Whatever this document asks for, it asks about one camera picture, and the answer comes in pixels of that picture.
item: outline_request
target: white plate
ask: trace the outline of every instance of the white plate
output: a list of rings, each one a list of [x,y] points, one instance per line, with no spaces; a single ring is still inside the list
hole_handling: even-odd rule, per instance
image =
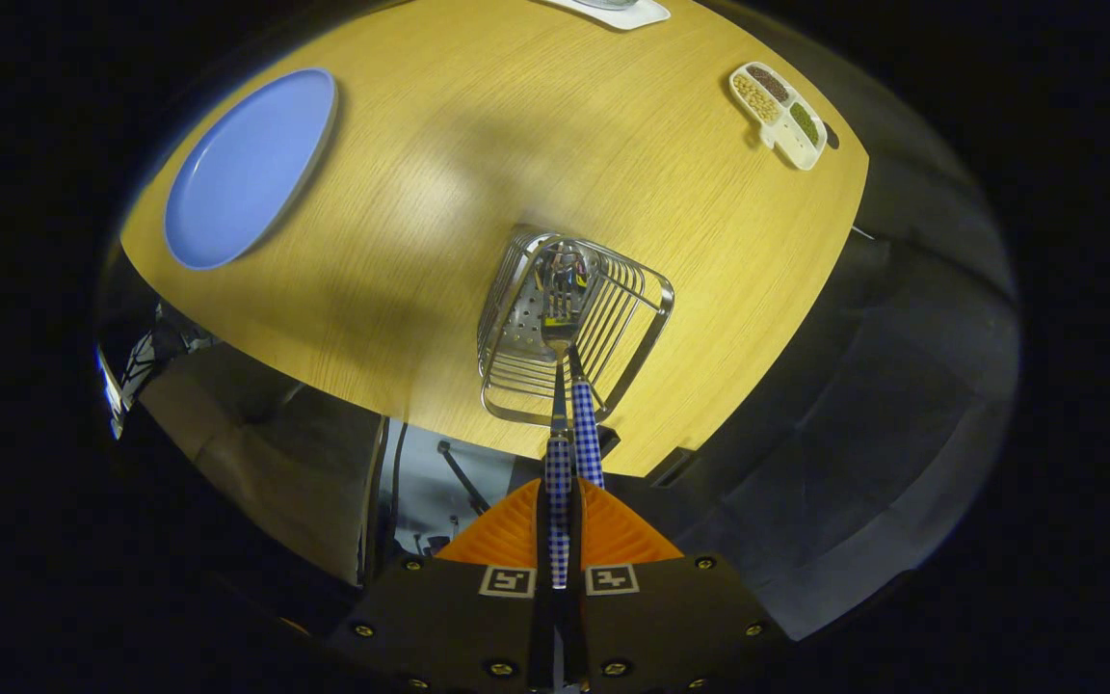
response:
[[[588,4],[577,3],[576,0],[538,0],[541,3],[558,4],[559,8],[567,8],[574,12],[581,12],[587,18],[598,19],[605,26],[613,26],[628,31],[639,26],[650,26],[655,22],[665,21],[670,18],[670,11],[656,3],[654,0],[636,0],[636,3],[626,10],[603,10],[591,8]]]

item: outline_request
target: metal bar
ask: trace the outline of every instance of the metal bar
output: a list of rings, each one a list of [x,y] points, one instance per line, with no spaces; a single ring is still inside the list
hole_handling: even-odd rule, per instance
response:
[[[456,461],[453,460],[453,454],[451,454],[450,447],[451,443],[446,441],[441,441],[435,444],[435,451],[440,452],[442,456],[444,456],[445,461],[448,461],[448,466],[450,469],[453,469],[453,474],[455,474],[456,479],[460,480],[460,483],[462,483],[462,486],[465,487],[465,491],[471,493],[471,505],[474,507],[475,513],[480,516],[487,513],[487,511],[491,510],[491,504],[487,504],[487,501],[484,496],[482,496],[482,493],[477,491],[477,487],[474,486],[471,479],[466,477],[465,471],[462,470],[462,465],[456,464]]]

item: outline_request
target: metal wire basket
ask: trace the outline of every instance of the metal wire basket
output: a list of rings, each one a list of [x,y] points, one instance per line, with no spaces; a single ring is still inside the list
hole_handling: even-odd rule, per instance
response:
[[[573,342],[597,421],[619,405],[670,316],[675,290],[653,269],[583,238],[516,225],[478,321],[482,405],[494,416],[551,425],[556,355],[542,340],[543,294],[534,271],[561,242],[576,245],[592,269]]]

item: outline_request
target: wooden table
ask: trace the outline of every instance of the wooden table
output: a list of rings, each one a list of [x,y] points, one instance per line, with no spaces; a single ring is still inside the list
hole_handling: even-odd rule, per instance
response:
[[[605,423],[604,461],[643,475],[699,447],[753,390],[829,275],[867,153],[783,58],[690,0],[629,32],[533,0],[414,0],[281,58],[191,128],[140,192],[122,244],[173,306],[281,372],[451,437],[542,456],[546,432],[478,399],[475,331],[516,221],[665,274],[675,311]],[[780,71],[840,138],[810,172],[758,144],[728,97]],[[173,177],[216,119],[291,70],[335,76],[311,183],[250,253],[210,272],[167,251]]]

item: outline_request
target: green seeds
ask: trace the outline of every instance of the green seeds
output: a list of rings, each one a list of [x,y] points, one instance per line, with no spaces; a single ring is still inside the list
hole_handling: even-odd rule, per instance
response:
[[[816,134],[816,124],[811,122],[811,115],[807,114],[803,104],[790,105],[790,118],[799,124],[799,130],[807,135],[813,144],[820,140],[820,137]]]

